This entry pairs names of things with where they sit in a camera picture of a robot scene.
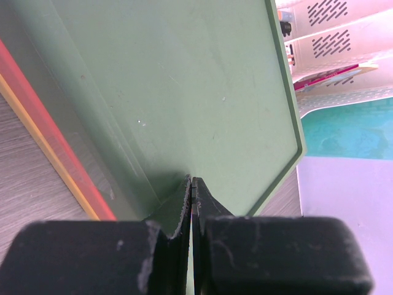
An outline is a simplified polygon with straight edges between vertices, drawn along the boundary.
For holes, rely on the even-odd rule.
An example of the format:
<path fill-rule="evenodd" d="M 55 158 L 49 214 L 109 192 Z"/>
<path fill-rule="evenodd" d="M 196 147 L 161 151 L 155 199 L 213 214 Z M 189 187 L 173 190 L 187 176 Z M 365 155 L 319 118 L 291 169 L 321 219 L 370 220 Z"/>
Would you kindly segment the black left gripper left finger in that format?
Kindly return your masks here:
<path fill-rule="evenodd" d="M 185 294 L 191 177 L 142 221 L 40 221 L 14 238 L 2 294 Z"/>

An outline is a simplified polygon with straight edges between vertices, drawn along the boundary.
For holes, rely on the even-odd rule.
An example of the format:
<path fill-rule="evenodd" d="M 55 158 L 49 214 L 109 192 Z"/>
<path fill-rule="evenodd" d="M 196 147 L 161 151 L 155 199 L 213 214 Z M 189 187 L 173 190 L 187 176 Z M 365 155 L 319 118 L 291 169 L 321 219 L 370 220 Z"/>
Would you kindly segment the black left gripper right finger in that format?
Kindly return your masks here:
<path fill-rule="evenodd" d="M 349 227 L 328 217 L 231 214 L 194 178 L 196 294 L 369 294 L 373 278 Z"/>

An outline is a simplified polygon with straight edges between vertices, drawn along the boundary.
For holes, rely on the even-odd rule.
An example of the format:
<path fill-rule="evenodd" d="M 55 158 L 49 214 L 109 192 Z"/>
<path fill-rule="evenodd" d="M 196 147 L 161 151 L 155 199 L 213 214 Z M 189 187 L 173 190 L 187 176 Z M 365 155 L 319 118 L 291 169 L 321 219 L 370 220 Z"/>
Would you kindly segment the red drawer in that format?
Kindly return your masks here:
<path fill-rule="evenodd" d="M 1 75 L 66 167 L 68 173 L 76 181 L 88 203 L 104 221 L 116 221 L 115 214 L 94 185 L 86 169 L 82 166 L 4 43 L 1 43 Z"/>

